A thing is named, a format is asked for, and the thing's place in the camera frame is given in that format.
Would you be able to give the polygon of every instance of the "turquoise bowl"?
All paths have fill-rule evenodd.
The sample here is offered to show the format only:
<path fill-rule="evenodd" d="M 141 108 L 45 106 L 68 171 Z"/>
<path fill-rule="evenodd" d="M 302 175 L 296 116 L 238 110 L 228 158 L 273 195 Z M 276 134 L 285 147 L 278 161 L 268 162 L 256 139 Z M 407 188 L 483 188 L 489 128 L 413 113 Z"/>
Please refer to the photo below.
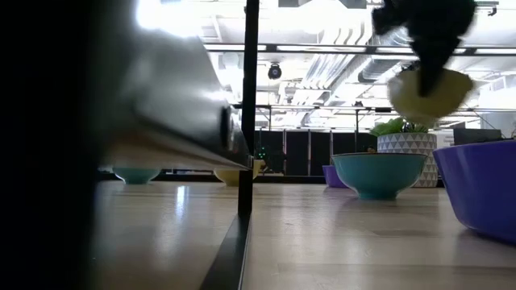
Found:
<path fill-rule="evenodd" d="M 352 153 L 333 155 L 337 175 L 361 199 L 393 200 L 418 181 L 426 155 Z"/>
<path fill-rule="evenodd" d="M 113 168 L 113 173 L 126 184 L 147 184 L 160 172 L 161 169 Z"/>

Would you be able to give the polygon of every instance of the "plant pot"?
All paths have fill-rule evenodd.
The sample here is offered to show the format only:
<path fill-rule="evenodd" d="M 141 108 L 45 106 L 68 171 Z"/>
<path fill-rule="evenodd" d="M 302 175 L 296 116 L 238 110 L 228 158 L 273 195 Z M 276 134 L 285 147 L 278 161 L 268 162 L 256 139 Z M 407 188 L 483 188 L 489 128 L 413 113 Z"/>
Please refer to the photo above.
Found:
<path fill-rule="evenodd" d="M 437 136 L 428 133 L 396 133 L 378 137 L 379 153 L 411 153 L 427 155 L 421 176 L 413 187 L 437 186 L 438 170 L 432 152 L 437 148 Z"/>

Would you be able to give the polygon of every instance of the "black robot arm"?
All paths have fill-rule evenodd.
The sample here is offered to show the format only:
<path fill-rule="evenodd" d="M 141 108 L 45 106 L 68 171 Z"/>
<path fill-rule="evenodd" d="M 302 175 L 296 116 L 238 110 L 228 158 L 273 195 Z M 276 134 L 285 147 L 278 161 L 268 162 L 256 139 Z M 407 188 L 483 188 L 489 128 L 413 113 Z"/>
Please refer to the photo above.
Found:
<path fill-rule="evenodd" d="M 372 23 L 378 35 L 407 28 L 420 62 L 419 95 L 425 97 L 468 31 L 475 10 L 473 0 L 384 0 L 383 7 L 372 12 Z"/>

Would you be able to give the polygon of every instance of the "black pole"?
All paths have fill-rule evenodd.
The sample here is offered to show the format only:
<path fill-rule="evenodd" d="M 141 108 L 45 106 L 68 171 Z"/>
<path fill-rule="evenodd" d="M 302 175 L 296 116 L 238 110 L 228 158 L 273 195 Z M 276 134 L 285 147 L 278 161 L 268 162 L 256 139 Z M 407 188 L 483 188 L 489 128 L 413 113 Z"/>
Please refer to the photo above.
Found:
<path fill-rule="evenodd" d="M 256 114 L 256 62 L 258 61 L 259 0 L 247 0 L 245 7 L 245 46 L 243 52 L 242 132 L 249 154 L 254 155 Z M 252 170 L 240 172 L 239 216 L 246 217 L 252 210 Z"/>
<path fill-rule="evenodd" d="M 273 108 L 268 109 L 268 130 L 273 126 Z"/>
<path fill-rule="evenodd" d="M 360 110 L 355 110 L 355 120 L 356 120 L 356 129 L 355 129 L 355 152 L 358 152 L 358 112 Z"/>

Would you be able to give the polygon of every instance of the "yellow object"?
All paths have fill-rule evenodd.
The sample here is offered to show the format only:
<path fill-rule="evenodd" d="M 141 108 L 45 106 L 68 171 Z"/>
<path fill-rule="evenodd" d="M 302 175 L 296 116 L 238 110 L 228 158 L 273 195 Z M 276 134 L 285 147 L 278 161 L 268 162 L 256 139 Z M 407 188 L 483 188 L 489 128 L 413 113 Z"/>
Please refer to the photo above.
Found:
<path fill-rule="evenodd" d="M 465 74 L 445 69 L 441 81 L 425 97 L 418 95 L 418 71 L 401 72 L 389 83 L 389 99 L 394 109 L 409 122 L 431 126 L 439 118 L 455 112 L 473 89 Z"/>
<path fill-rule="evenodd" d="M 255 160 L 252 167 L 252 179 L 255 179 L 260 172 L 261 167 L 265 165 L 263 160 Z M 239 186 L 239 175 L 238 170 L 214 170 L 215 176 L 223 181 L 227 186 Z"/>

